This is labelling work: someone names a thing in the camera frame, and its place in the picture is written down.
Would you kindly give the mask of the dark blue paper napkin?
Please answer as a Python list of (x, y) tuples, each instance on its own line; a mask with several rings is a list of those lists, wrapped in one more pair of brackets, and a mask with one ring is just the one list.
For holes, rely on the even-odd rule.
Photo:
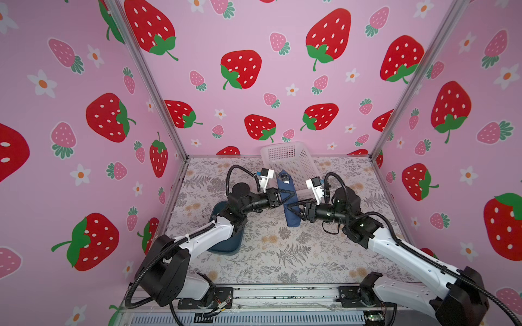
[(279, 172), (277, 177), (279, 195), (283, 201), (284, 214), (287, 226), (297, 228), (300, 226), (301, 218), (294, 211), (299, 201), (292, 176), (285, 170)]

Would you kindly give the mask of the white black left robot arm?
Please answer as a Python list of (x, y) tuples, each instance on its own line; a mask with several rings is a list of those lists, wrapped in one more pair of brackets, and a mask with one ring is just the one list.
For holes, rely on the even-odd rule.
[(204, 274), (191, 274), (190, 262), (240, 233), (247, 224), (248, 214), (277, 208), (296, 197), (293, 190), (269, 187), (269, 180), (275, 173), (266, 168), (259, 173), (248, 172), (256, 182), (256, 192), (252, 192), (247, 183), (232, 186), (231, 175), (238, 168), (237, 164), (229, 168), (225, 181), (226, 204), (208, 224), (174, 239), (159, 236), (152, 243), (127, 289), (125, 308), (139, 308), (150, 302), (167, 306), (175, 300), (191, 300), (203, 308), (214, 304), (216, 285)]

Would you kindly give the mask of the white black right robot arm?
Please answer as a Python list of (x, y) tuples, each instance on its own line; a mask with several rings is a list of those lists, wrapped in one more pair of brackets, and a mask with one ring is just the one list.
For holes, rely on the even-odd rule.
[(363, 213), (360, 198), (336, 173), (312, 178), (307, 186), (314, 197), (288, 205), (292, 213), (311, 223), (320, 220), (337, 224), (349, 240), (383, 255), (422, 283), (418, 290), (408, 285), (386, 285), (382, 276), (373, 274), (367, 281), (366, 304), (377, 298), (422, 312), (441, 325), (479, 325), (494, 303), (514, 325), (521, 324), (505, 303), (484, 289), (476, 270), (461, 270), (428, 255), (398, 238), (384, 215)]

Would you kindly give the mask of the white perforated plastic basket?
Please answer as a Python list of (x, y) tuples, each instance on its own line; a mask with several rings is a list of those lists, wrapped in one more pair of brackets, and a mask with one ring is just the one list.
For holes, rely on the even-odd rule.
[(304, 143), (270, 145), (262, 148), (260, 153), (265, 168), (274, 170), (276, 174), (284, 170), (292, 177), (299, 198), (312, 196), (306, 180), (319, 177), (319, 171)]

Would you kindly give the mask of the dark teal plastic tray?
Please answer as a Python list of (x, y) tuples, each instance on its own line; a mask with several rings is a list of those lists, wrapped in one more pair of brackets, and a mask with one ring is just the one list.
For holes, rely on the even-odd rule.
[[(209, 221), (217, 221), (218, 220), (218, 213), (221, 213), (225, 208), (227, 207), (227, 201), (222, 201), (217, 203), (213, 207), (212, 215), (209, 219)], [(240, 248), (241, 244), (243, 242), (243, 234), (244, 229), (240, 230), (239, 232), (235, 232), (233, 230), (233, 227), (225, 227), (226, 232), (219, 231), (218, 234), (220, 236), (220, 242), (216, 243), (212, 247), (208, 248), (208, 252), (216, 255), (236, 255)]]

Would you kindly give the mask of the aluminium corner post right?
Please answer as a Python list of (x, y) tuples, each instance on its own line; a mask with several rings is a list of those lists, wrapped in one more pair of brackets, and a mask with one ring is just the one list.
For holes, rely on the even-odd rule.
[(422, 58), (418, 68), (416, 69), (413, 77), (409, 81), (408, 86), (405, 88), (405, 91), (402, 93), (401, 98), (394, 108), (394, 112), (391, 115), (386, 127), (379, 138), (379, 141), (376, 143), (375, 148), (372, 154), (369, 156), (372, 163), (377, 162), (377, 156), (384, 148), (387, 140), (389, 139), (391, 133), (394, 131), (395, 126), (400, 121), (402, 114), (405, 109), (408, 107), (409, 103), (415, 96), (415, 91), (417, 87), (422, 84), (425, 79), (425, 73), (428, 71), (432, 61), (436, 59), (439, 55), (440, 51), (443, 49), (445, 42), (451, 35), (455, 26), (458, 24), (459, 19), (462, 17), (466, 8), (468, 7), (469, 1), (465, 0), (455, 0), (452, 1), (449, 9), (442, 20), (440, 27), (437, 32), (434, 34), (434, 37), (429, 44), (427, 50), (425, 51), (424, 57)]

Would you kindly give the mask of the aluminium corner post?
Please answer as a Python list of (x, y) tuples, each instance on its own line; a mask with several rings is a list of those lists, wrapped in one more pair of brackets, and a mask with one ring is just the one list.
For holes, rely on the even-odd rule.
[(400, 121), (402, 114), (405, 109), (408, 107), (409, 103), (415, 96), (415, 91), (417, 87), (422, 84), (425, 79), (425, 73), (428, 71), (432, 61), (436, 59), (439, 55), (440, 51), (443, 49), (445, 42), (451, 35), (455, 26), (458, 24), (459, 19), (462, 17), (466, 8), (468, 7), (469, 1), (465, 0), (455, 0), (452, 1), (449, 9), (442, 20), (440, 27), (437, 32), (434, 34), (434, 37), (429, 44), (427, 50), (425, 51), (424, 57), (422, 58), (418, 68), (416, 69), (413, 77), (409, 81), (408, 86), (405, 88), (405, 91), (402, 93), (401, 98), (394, 108), (394, 112), (391, 115), (386, 127), (379, 138), (379, 141), (376, 143), (375, 148), (372, 154), (369, 156), (372, 163), (377, 162), (377, 156), (384, 148), (387, 140), (389, 139), (391, 133), (394, 131), (395, 126)]
[(107, 1), (107, 5), (111, 11), (111, 15), (115, 21), (116, 26), (120, 30), (120, 33), (125, 41), (126, 47), (129, 50), (129, 53), (134, 60), (134, 63), (139, 71), (139, 74), (144, 81), (145, 87), (152, 99), (153, 104), (156, 107), (156, 111), (158, 112), (164, 127), (167, 129), (169, 137), (173, 144), (175, 145), (176, 150), (178, 151), (179, 157), (183, 162), (188, 161), (188, 155), (182, 142), (176, 132), (176, 127), (171, 119), (169, 111), (167, 109), (166, 104), (159, 92), (159, 89), (154, 81), (153, 75), (148, 67), (148, 64), (144, 60), (144, 56), (141, 53), (141, 48), (139, 44), (136, 42), (134, 33), (129, 24), (128, 19), (125, 16), (125, 11), (123, 5), (120, 1), (109, 0)]

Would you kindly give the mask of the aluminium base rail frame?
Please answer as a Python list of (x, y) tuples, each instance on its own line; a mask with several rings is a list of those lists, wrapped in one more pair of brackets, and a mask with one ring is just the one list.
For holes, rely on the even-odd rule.
[(224, 311), (206, 317), (204, 309), (160, 307), (155, 302), (120, 308), (111, 325), (437, 325), (412, 308), (355, 301), (356, 284), (219, 285), (232, 291)]

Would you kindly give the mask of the aluminium corner post left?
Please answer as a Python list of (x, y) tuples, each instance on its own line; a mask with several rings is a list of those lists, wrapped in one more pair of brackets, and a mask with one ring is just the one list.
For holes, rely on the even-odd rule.
[(125, 16), (125, 11), (123, 5), (120, 1), (109, 0), (107, 1), (107, 5), (111, 11), (111, 15), (115, 21), (116, 26), (120, 30), (120, 33), (125, 41), (126, 47), (129, 50), (129, 53), (134, 60), (134, 63), (139, 71), (139, 74), (144, 81), (145, 87), (152, 99), (153, 104), (156, 107), (156, 111), (158, 112), (164, 127), (167, 129), (169, 137), (173, 144), (175, 145), (176, 150), (178, 151), (179, 157), (183, 162), (188, 161), (188, 155), (182, 142), (176, 132), (176, 127), (171, 119), (169, 111), (167, 109), (166, 104), (159, 92), (159, 89), (154, 81), (153, 75), (148, 67), (148, 64), (144, 60), (144, 56), (141, 53), (141, 48), (139, 44), (136, 42), (134, 33), (129, 24), (128, 19)]

